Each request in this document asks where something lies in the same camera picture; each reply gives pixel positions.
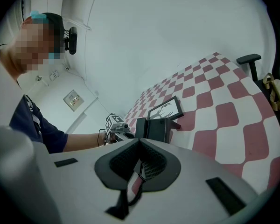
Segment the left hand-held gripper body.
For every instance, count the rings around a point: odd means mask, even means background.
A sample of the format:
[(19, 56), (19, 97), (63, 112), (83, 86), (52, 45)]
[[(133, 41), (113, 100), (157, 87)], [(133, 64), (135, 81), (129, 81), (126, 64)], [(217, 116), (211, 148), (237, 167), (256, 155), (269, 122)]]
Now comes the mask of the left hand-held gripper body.
[(112, 144), (116, 141), (116, 133), (128, 132), (128, 124), (118, 115), (109, 114), (105, 122), (105, 130), (107, 132), (106, 144)]

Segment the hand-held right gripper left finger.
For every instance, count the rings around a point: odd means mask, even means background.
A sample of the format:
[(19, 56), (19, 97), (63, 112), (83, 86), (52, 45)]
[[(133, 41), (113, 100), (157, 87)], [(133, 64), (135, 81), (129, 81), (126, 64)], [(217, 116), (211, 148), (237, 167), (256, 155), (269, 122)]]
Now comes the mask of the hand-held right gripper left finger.
[(94, 171), (99, 157), (126, 143), (57, 154), (49, 154), (42, 143), (34, 143), (39, 170), (62, 224), (139, 224), (133, 209), (124, 220), (106, 213), (116, 205), (120, 192), (106, 188)]

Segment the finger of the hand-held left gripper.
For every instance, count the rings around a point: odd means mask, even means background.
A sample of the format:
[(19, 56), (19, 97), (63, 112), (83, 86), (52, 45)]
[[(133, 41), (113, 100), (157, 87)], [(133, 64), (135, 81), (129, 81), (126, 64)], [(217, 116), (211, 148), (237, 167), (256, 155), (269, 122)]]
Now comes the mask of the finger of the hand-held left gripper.
[(120, 142), (120, 141), (124, 141), (127, 139), (134, 139), (134, 133), (132, 132), (120, 132), (120, 133), (116, 133), (116, 141)]

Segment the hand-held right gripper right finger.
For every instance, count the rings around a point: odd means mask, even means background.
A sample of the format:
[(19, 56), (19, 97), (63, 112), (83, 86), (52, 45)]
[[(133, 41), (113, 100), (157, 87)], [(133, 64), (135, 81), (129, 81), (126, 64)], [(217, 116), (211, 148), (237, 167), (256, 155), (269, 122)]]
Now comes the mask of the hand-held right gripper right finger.
[(167, 189), (144, 192), (130, 208), (128, 223), (214, 224), (229, 218), (229, 213), (206, 182), (216, 177), (245, 205), (258, 197), (246, 181), (214, 159), (167, 143), (154, 140), (151, 143), (175, 155), (181, 163), (181, 172)]

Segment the person's left forearm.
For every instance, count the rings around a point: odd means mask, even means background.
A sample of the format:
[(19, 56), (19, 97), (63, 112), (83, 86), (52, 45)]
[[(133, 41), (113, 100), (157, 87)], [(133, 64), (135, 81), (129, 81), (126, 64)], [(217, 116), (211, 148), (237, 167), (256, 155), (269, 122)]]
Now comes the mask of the person's left forearm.
[(97, 148), (98, 133), (94, 134), (69, 134), (63, 152), (72, 152)]

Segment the black box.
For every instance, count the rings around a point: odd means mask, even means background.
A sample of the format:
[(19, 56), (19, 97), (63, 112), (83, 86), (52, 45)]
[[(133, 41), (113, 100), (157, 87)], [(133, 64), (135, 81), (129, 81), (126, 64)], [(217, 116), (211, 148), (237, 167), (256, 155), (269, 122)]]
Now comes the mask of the black box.
[(170, 143), (171, 129), (180, 129), (181, 125), (168, 119), (150, 119), (147, 125), (147, 134), (145, 138), (160, 141), (164, 143)]

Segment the black wrist band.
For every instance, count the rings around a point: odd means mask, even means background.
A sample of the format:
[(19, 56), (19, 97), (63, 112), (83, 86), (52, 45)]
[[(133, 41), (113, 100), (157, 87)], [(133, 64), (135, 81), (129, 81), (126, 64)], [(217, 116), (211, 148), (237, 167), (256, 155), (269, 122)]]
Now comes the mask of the black wrist band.
[(106, 137), (107, 137), (107, 132), (105, 129), (100, 129), (98, 132), (98, 137), (97, 137), (97, 144), (98, 147), (104, 146), (106, 144)]

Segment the black framed antler picture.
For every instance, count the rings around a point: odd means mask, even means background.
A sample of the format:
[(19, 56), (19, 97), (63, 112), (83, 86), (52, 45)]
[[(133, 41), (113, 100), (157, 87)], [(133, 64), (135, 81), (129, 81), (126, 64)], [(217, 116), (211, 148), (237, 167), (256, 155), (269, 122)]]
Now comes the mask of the black framed antler picture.
[(176, 120), (182, 117), (184, 114), (182, 112), (180, 102), (177, 96), (174, 96), (148, 112), (147, 119), (170, 119)]

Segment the person's dark blue shirt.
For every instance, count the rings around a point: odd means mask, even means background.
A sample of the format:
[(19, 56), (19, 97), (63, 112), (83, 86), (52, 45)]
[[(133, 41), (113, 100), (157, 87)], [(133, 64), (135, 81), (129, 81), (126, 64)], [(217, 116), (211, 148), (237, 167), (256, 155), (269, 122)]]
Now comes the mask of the person's dark blue shirt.
[(68, 134), (49, 123), (27, 95), (19, 102), (9, 126), (44, 144), (50, 154), (63, 152), (68, 140)]

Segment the red white checkered tablecloth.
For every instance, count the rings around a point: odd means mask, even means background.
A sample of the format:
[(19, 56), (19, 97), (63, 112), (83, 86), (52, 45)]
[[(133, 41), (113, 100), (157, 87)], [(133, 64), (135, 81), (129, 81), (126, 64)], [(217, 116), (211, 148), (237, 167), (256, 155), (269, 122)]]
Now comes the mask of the red white checkered tablecloth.
[(125, 116), (132, 132), (138, 118), (170, 98), (180, 101), (173, 145), (223, 164), (257, 193), (280, 181), (280, 125), (256, 84), (219, 53), (154, 82)]

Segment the teal hair clip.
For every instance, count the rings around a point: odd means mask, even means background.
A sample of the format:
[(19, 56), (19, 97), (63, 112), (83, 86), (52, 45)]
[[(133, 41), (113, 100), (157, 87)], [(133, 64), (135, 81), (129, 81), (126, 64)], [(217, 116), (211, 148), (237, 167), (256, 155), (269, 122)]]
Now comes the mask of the teal hair clip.
[(38, 11), (31, 11), (30, 17), (35, 24), (44, 24), (48, 22), (46, 14), (41, 14)]

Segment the beige cloth bag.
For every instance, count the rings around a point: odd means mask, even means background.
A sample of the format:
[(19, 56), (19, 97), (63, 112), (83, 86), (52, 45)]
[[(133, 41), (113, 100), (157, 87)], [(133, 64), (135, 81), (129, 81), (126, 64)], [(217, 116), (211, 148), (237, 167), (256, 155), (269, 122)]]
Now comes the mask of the beige cloth bag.
[(269, 101), (274, 111), (280, 111), (280, 80), (267, 73), (262, 80), (264, 88), (270, 90)]

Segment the grey wall panel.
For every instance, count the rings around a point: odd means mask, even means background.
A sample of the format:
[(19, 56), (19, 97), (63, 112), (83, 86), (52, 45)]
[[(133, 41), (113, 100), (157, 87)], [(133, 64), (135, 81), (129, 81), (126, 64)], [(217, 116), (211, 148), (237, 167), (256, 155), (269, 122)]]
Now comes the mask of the grey wall panel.
[(72, 90), (69, 94), (67, 94), (63, 98), (63, 101), (73, 112), (75, 112), (84, 103), (84, 100), (75, 90)]

